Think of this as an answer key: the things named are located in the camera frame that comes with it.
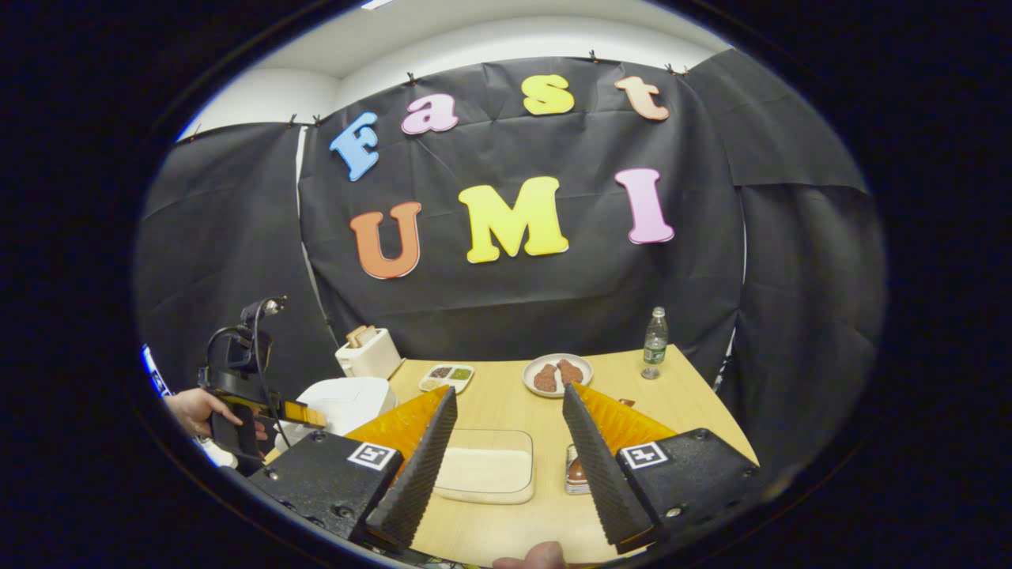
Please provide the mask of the brown wooden spoon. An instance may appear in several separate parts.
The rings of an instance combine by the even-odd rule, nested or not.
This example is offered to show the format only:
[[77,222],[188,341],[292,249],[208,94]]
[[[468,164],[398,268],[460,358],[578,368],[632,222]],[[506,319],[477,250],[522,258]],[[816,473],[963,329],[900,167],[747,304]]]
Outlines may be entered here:
[[[611,456],[615,456],[623,440],[621,434],[621,425],[625,421],[623,414],[615,410],[611,404],[601,407],[601,402],[585,402],[585,405],[591,417],[595,418],[595,425],[610,449]],[[588,484],[575,444],[567,449],[567,461],[566,483],[573,487]]]

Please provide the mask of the white divided condiment dish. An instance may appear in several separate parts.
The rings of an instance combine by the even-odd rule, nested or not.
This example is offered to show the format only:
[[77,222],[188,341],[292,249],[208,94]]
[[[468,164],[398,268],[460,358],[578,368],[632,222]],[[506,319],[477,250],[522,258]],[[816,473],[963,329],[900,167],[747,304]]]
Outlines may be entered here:
[[474,377],[474,368],[465,364],[437,364],[431,367],[418,384],[420,391],[433,391],[440,386],[452,386],[462,393]]

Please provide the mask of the blue white printed board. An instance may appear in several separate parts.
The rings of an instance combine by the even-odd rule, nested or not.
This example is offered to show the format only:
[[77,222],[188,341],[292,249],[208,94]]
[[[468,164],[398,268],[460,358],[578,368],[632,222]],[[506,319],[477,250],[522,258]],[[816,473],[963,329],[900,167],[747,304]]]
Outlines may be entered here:
[[161,372],[159,372],[158,367],[155,363],[154,356],[148,345],[142,346],[142,363],[144,363],[149,381],[158,395],[162,398],[172,396],[173,392],[163,380]]

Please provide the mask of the clear container of rice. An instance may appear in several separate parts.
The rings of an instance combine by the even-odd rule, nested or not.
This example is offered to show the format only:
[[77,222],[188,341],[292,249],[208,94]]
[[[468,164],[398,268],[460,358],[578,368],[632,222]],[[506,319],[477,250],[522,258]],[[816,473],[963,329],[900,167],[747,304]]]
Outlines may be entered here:
[[534,440],[522,430],[453,430],[433,492],[445,499],[514,505],[534,497]]

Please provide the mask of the clear water bottle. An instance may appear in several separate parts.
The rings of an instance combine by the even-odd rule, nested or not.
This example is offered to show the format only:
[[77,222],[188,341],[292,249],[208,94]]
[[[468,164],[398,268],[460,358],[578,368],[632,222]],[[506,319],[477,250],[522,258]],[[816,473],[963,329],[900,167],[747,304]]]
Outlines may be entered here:
[[664,363],[667,346],[668,325],[665,307],[654,307],[644,333],[644,365],[660,368],[660,364]]

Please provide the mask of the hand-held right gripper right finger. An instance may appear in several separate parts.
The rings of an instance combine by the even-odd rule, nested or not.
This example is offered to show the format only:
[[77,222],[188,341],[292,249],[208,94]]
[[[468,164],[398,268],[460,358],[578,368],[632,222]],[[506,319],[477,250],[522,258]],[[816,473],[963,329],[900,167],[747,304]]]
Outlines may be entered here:
[[618,553],[682,547],[755,504],[761,469],[715,432],[677,433],[571,384],[563,415],[602,529]]

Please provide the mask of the white toaster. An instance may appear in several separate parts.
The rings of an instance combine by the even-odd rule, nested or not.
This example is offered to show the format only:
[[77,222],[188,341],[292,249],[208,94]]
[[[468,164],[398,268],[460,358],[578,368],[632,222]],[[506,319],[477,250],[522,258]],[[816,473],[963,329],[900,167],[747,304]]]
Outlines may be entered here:
[[376,335],[361,347],[345,343],[334,356],[346,377],[389,379],[405,361],[386,328],[377,329]]

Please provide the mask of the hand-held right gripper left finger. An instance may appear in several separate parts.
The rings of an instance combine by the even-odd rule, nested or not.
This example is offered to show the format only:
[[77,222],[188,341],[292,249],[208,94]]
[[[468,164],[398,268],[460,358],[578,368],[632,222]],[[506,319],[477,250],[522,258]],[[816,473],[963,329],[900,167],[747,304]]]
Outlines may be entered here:
[[310,527],[400,553],[414,541],[456,418],[455,389],[440,386],[347,435],[315,430],[248,483]]

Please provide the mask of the white round plate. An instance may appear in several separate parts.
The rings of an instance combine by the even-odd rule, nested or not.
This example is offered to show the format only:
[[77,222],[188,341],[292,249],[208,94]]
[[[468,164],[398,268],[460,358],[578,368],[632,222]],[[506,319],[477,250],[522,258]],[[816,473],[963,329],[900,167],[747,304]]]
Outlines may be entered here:
[[[565,393],[565,385],[563,382],[563,374],[561,374],[561,369],[559,368],[561,360],[566,360],[567,363],[574,367],[575,370],[580,371],[580,384],[586,386],[592,382],[594,368],[588,360],[571,353],[552,353],[546,354],[545,356],[536,357],[536,359],[529,361],[529,363],[522,371],[522,382],[524,386],[526,386],[530,392],[541,397],[563,397]],[[546,369],[546,365],[551,365],[553,368],[552,386],[549,385],[549,382],[545,379],[538,379],[538,376]]]

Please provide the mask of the black backdrop cloth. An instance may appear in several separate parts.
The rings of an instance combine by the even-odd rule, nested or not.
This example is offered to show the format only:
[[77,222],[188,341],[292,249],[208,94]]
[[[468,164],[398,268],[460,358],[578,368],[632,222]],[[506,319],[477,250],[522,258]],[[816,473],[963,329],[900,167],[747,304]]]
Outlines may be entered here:
[[686,75],[581,58],[482,62],[380,92],[301,134],[223,127],[167,155],[138,224],[142,341],[174,389],[242,307],[269,384],[338,374],[339,334],[409,359],[640,349],[648,312],[762,469],[827,448],[886,316],[874,198],[827,121],[729,50]]

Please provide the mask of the white rice cooker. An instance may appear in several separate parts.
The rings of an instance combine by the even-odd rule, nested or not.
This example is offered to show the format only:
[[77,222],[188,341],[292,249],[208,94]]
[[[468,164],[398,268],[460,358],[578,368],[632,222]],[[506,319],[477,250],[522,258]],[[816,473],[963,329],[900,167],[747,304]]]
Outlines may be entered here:
[[323,379],[296,400],[322,412],[332,435],[347,435],[398,406],[389,382],[377,377]]

